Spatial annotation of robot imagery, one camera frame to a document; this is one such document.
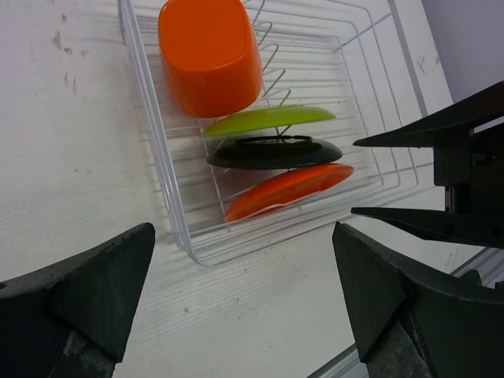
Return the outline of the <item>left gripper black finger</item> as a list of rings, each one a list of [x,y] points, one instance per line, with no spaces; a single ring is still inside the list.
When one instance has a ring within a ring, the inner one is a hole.
[[[371,377],[501,377],[503,293],[400,254],[348,224],[332,243]]]

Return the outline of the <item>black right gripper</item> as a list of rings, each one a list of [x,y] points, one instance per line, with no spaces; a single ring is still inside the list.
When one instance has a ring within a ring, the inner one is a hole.
[[[362,147],[433,147],[434,183],[445,211],[354,207],[423,240],[503,248],[503,82],[393,131],[354,142]]]

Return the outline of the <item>orange plastic plate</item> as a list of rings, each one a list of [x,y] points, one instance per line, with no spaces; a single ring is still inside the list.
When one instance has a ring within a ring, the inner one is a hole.
[[[329,163],[274,176],[240,195],[226,210],[227,222],[271,213],[307,196],[326,191],[354,173],[351,165]]]

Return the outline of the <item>green plastic plate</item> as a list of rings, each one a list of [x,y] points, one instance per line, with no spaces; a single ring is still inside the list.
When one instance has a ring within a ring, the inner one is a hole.
[[[275,106],[233,113],[208,126],[202,135],[204,137],[230,135],[335,118],[334,113],[319,106]]]

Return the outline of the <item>black plastic plate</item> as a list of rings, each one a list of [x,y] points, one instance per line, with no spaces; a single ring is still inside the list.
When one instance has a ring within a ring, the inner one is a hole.
[[[305,135],[269,135],[236,139],[207,158],[226,169],[296,169],[338,161],[343,152],[333,143]]]

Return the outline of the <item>orange plastic cup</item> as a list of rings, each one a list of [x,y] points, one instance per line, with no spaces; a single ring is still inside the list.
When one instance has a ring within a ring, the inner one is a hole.
[[[241,1],[167,1],[157,31],[165,80],[182,113],[222,117],[257,100],[261,59]]]

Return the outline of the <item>black left finger, left gripper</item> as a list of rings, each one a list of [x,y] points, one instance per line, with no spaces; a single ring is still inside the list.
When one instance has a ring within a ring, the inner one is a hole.
[[[111,377],[124,358],[154,252],[143,223],[1,283],[3,377]]]

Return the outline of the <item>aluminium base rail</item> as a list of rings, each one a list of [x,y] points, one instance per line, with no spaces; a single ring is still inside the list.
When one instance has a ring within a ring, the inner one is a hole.
[[[370,336],[313,373],[315,377],[441,377],[503,375],[503,251],[483,248],[447,275],[401,258],[391,258],[394,282],[413,289],[393,292],[399,307]]]

